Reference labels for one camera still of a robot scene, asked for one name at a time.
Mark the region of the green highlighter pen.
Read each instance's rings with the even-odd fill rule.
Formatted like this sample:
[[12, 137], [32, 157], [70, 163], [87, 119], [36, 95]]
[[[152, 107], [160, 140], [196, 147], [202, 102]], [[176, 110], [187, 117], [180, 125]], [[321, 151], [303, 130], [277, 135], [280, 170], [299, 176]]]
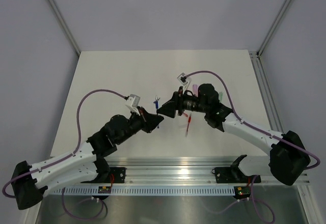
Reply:
[[219, 92], [219, 101], [220, 102], [222, 102], [222, 100], [223, 100], [223, 94], [224, 94], [223, 92]]

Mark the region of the blue ballpoint pen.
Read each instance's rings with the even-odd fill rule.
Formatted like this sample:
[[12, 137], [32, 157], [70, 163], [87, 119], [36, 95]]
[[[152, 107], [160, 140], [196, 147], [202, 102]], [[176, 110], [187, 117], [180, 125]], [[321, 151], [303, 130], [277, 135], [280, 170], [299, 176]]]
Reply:
[[159, 105], [158, 105], [158, 102], [153, 102], [155, 104], [155, 109], [158, 109], [159, 108]]

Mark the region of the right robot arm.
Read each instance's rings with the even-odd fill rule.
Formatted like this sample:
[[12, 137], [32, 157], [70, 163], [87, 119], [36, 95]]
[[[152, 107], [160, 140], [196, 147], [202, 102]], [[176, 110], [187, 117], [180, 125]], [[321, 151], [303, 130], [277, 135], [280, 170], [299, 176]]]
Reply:
[[186, 110], [204, 113], [210, 127], [238, 136], [266, 153], [271, 174], [285, 185], [293, 185], [311, 162], [297, 133], [267, 130], [246, 122], [220, 102], [218, 92], [210, 83], [200, 85], [197, 95], [180, 87], [157, 113], [174, 118]]

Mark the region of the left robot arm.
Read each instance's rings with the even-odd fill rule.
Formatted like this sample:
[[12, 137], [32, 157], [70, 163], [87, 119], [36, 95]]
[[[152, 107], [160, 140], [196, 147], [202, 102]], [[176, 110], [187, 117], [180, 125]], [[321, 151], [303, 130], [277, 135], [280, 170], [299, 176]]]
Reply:
[[98, 132], [81, 143], [77, 151], [29, 164], [18, 163], [11, 186], [19, 210], [41, 202], [50, 192], [76, 183], [102, 183], [110, 177], [105, 157], [139, 131], [152, 132], [163, 117], [148, 113], [143, 107], [129, 118], [113, 116]]

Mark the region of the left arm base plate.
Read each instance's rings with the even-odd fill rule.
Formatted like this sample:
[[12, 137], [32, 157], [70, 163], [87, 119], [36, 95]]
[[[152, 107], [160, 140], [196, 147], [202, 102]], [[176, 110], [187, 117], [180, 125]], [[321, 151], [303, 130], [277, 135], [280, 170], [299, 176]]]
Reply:
[[108, 172], [99, 173], [94, 180], [83, 181], [82, 183], [109, 183], [114, 184], [125, 183], [126, 168], [125, 167], [112, 167]]

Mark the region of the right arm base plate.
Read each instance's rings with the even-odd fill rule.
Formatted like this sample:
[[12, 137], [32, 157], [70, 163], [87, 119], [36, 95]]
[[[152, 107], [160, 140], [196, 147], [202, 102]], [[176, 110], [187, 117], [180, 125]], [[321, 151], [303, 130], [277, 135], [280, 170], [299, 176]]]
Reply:
[[241, 170], [233, 167], [215, 167], [211, 170], [216, 183], [261, 183], [261, 177], [258, 175], [255, 180], [254, 175], [247, 176]]

